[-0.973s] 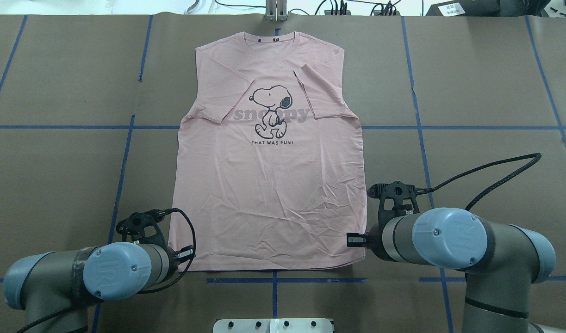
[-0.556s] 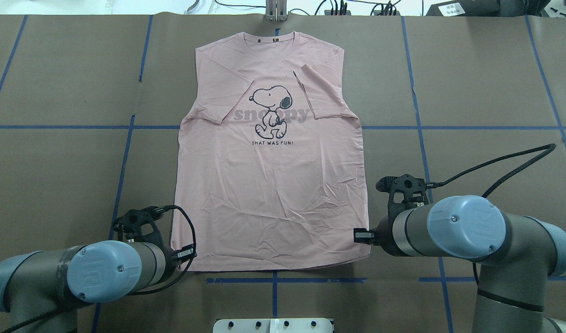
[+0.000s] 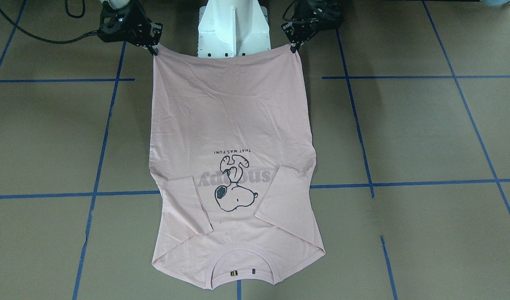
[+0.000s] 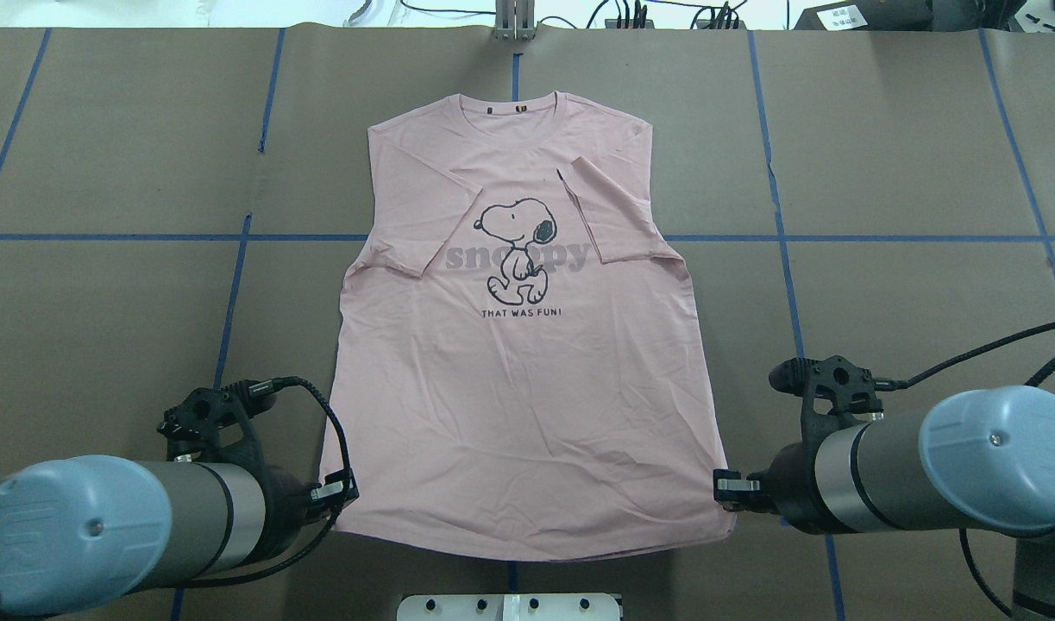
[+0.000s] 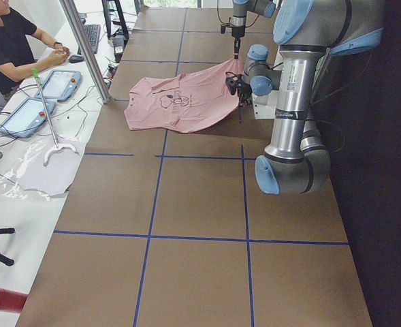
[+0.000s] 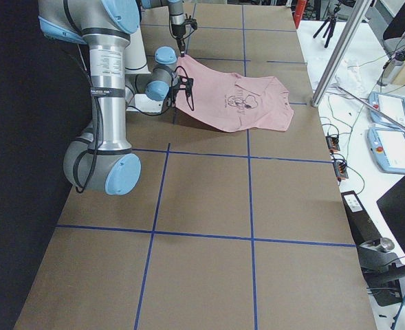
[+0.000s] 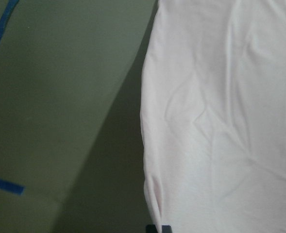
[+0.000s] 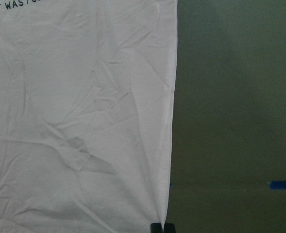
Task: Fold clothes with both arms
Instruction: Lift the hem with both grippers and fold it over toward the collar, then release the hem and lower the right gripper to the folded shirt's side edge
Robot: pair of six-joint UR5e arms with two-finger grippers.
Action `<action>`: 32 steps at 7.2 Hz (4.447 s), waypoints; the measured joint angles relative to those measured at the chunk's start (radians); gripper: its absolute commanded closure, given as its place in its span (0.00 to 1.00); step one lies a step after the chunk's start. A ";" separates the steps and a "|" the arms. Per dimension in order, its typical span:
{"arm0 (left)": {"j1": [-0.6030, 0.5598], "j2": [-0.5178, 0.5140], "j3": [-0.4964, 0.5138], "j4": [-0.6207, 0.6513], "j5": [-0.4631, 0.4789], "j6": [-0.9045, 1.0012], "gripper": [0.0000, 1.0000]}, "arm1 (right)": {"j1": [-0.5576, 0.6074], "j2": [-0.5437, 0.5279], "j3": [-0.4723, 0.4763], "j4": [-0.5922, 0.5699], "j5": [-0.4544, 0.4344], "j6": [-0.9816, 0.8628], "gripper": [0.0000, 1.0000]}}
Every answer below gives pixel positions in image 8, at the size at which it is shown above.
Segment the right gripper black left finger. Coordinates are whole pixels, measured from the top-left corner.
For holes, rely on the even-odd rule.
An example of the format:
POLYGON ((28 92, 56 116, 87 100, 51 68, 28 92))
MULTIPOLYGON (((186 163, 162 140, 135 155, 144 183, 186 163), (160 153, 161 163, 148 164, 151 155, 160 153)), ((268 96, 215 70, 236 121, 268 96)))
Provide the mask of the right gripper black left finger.
POLYGON ((151 233, 162 233, 163 228, 162 228, 161 223, 152 223, 150 225, 150 231, 151 233))

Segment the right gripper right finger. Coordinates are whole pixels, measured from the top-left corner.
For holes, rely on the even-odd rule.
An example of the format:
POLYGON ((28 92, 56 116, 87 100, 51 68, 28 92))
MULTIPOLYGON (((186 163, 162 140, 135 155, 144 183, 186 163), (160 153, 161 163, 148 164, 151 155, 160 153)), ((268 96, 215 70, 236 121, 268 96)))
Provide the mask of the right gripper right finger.
POLYGON ((175 233, 175 225, 173 223, 166 223, 164 225, 164 233, 175 233))

